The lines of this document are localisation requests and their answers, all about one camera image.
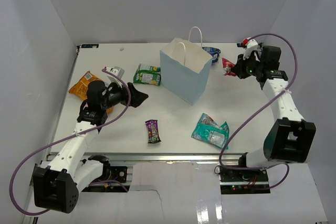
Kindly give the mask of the red snack packet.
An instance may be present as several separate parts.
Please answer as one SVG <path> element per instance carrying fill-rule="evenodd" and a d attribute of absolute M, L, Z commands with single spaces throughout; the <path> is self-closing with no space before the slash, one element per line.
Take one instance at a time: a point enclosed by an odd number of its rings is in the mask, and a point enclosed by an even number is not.
<path fill-rule="evenodd" d="M 225 76 L 233 76 L 233 77 L 236 76 L 236 74 L 232 72 L 232 69 L 235 67 L 234 63 L 232 63 L 226 58 L 222 58 L 222 64 L 223 64 L 223 74 Z"/>

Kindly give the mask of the green Fox's candy bag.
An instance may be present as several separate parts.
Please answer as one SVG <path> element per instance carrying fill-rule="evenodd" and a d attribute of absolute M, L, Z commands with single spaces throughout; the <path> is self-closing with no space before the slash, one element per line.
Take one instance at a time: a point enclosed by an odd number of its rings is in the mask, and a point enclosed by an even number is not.
<path fill-rule="evenodd" d="M 161 85 L 161 68 L 140 63 L 133 77 L 133 83 Z"/>

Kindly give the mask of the purple M&M's packet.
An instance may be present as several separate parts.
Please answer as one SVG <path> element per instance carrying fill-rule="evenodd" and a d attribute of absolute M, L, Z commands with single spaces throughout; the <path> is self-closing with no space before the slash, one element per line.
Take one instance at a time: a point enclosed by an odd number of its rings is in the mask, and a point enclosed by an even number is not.
<path fill-rule="evenodd" d="M 158 131 L 158 121 L 148 120 L 145 122 L 146 128 L 148 130 L 148 143 L 155 144 L 161 142 L 159 131 Z"/>

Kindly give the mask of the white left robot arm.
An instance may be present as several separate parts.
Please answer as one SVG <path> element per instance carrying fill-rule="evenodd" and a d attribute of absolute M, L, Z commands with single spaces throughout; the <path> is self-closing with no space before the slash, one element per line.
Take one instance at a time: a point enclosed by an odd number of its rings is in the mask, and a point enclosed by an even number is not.
<path fill-rule="evenodd" d="M 87 99 L 81 104 L 74 136 L 65 141 L 61 151 L 47 167 L 34 171 L 35 205 L 68 214 L 73 211 L 84 188 L 96 179 L 101 182 L 108 180 L 111 168 L 106 157 L 91 156 L 84 164 L 80 161 L 105 124 L 109 108 L 119 103 L 136 108 L 148 97 L 130 82 L 124 88 L 117 83 L 106 86 L 100 80 L 89 83 Z"/>

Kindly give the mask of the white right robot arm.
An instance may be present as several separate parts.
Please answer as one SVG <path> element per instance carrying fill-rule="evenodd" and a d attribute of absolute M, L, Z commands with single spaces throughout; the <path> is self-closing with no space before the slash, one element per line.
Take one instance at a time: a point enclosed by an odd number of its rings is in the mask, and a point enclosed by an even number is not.
<path fill-rule="evenodd" d="M 299 113 L 286 86 L 285 71 L 279 70 L 281 49 L 265 46 L 258 53 L 257 46 L 245 46 L 232 72 L 240 79 L 254 76 L 261 90 L 271 102 L 274 124 L 263 146 L 239 158 L 237 175 L 247 182 L 256 175 L 255 167 L 269 167 L 280 163 L 304 163 L 308 157 L 316 126 Z"/>

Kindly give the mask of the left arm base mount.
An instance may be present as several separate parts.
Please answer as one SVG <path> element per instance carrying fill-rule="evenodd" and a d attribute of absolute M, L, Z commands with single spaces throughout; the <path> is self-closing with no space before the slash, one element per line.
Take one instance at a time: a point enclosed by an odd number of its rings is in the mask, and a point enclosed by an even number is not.
<path fill-rule="evenodd" d="M 121 186 L 115 182 L 95 184 L 87 186 L 83 192 L 88 193 L 126 193 L 130 185 L 127 181 L 128 168 L 126 166 L 112 166 L 111 174 L 108 180 L 115 180 L 121 183 Z"/>

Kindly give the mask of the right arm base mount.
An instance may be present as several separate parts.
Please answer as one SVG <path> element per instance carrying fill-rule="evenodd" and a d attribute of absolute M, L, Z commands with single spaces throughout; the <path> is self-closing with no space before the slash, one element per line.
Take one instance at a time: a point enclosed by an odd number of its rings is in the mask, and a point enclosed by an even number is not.
<path fill-rule="evenodd" d="M 214 173 L 219 177 L 222 195 L 270 193 L 268 174 L 265 170 L 229 170 L 217 165 Z"/>

